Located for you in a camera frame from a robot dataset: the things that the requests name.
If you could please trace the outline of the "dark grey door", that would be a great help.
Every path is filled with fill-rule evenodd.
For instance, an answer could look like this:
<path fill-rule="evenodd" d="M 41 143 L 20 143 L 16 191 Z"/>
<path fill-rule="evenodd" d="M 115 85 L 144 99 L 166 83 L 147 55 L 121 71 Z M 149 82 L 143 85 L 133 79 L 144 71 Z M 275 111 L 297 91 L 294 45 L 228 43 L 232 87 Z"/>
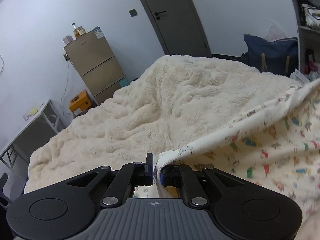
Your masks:
<path fill-rule="evenodd" d="M 192 0 L 140 0 L 166 55 L 211 57 Z"/>

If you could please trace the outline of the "grey shelf unit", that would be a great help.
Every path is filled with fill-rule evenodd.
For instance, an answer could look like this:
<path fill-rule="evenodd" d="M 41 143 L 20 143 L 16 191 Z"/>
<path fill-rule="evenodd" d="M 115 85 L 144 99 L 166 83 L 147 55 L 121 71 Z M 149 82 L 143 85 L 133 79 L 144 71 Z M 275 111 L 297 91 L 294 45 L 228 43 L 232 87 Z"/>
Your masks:
<path fill-rule="evenodd" d="M 292 0 L 298 25 L 299 71 L 309 74 L 310 62 L 319 63 L 319 30 L 307 25 L 302 5 L 319 8 L 319 0 Z"/>

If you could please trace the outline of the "cream fluffy blanket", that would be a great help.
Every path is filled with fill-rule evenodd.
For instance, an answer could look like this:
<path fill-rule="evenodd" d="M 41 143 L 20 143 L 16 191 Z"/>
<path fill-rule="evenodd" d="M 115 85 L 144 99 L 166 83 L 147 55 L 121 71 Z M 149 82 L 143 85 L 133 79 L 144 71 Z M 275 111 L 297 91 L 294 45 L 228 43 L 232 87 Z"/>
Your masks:
<path fill-rule="evenodd" d="M 238 114 L 284 95 L 295 81 L 241 62 L 163 56 L 136 81 L 34 151 L 25 192 L 96 167 L 115 170 L 208 135 Z"/>

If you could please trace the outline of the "patterned cream children's garment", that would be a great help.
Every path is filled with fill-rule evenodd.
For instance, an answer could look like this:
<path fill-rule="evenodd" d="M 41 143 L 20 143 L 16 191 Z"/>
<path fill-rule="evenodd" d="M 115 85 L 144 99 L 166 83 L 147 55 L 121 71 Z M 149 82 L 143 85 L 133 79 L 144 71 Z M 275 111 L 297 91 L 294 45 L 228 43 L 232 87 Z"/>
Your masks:
<path fill-rule="evenodd" d="M 212 166 L 288 196 L 304 219 L 319 214 L 318 80 L 177 80 L 159 87 L 157 113 L 164 138 L 147 197 L 176 196 L 160 181 L 166 165 Z"/>

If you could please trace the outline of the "jar on refrigerator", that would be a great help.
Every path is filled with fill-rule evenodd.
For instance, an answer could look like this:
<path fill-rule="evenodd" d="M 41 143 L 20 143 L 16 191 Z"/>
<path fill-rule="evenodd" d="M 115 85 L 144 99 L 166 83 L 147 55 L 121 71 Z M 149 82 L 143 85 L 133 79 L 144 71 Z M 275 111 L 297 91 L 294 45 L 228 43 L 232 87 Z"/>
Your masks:
<path fill-rule="evenodd" d="M 76 39 L 79 39 L 82 35 L 86 34 L 85 29 L 82 26 L 77 26 L 75 23 L 72 23 L 73 33 Z"/>

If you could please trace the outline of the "brown refrigerator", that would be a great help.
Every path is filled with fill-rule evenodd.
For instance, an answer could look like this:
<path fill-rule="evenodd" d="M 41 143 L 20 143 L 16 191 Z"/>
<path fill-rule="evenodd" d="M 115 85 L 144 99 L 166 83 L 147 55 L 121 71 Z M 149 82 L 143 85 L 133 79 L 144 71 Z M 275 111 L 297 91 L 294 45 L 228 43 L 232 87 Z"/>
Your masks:
<path fill-rule="evenodd" d="M 97 104 L 129 85 L 100 27 L 69 43 L 64 50 Z"/>

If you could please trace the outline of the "orange box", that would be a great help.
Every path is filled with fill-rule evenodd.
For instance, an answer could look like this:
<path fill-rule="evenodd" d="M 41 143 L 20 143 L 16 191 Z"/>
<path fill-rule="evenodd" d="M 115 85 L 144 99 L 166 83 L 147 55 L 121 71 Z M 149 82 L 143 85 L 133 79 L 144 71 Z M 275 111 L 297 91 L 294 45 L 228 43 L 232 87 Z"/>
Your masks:
<path fill-rule="evenodd" d="M 80 94 L 72 98 L 69 103 L 69 110 L 74 116 L 79 116 L 90 107 L 92 107 L 92 101 L 86 90 L 83 90 Z"/>

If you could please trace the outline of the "black chair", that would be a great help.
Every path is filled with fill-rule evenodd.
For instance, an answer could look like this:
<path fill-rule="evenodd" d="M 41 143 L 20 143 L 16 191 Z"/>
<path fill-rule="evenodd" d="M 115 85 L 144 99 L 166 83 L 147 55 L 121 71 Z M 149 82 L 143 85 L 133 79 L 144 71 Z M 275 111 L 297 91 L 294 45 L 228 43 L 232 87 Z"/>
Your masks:
<path fill-rule="evenodd" d="M 4 193 L 4 186 L 7 183 L 8 178 L 9 176 L 7 173 L 3 173 L 3 175 L 0 178 L 0 206 L 4 210 L 7 210 L 11 204 L 11 200 Z"/>

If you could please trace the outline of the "dark wall switch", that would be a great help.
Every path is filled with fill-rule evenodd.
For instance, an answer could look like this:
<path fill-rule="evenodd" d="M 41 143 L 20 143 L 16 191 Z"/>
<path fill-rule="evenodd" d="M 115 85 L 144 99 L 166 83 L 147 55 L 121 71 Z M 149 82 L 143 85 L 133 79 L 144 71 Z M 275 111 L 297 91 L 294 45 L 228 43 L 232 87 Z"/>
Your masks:
<path fill-rule="evenodd" d="M 135 17 L 135 16 L 138 15 L 136 9 L 129 10 L 129 14 L 130 14 L 131 17 Z"/>

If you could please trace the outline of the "grey metal desk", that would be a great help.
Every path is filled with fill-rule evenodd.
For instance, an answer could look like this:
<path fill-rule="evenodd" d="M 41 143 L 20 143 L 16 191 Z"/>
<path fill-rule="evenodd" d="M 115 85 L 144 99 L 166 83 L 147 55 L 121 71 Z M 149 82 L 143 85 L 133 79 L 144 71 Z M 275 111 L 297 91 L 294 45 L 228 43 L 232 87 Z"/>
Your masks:
<path fill-rule="evenodd" d="M 25 178 L 26 175 L 18 171 L 18 165 L 28 165 L 31 154 L 65 128 L 66 125 L 52 101 L 46 100 L 4 144 L 1 149 L 1 163 L 19 178 Z"/>

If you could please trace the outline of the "navy blue storage bag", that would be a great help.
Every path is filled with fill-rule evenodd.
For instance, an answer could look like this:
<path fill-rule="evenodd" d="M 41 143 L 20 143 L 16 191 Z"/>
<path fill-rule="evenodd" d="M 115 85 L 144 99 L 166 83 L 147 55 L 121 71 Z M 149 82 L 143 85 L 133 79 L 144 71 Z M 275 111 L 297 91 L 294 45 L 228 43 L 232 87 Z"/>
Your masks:
<path fill-rule="evenodd" d="M 283 38 L 272 42 L 253 35 L 244 35 L 247 64 L 260 72 L 289 77 L 299 67 L 298 39 Z"/>

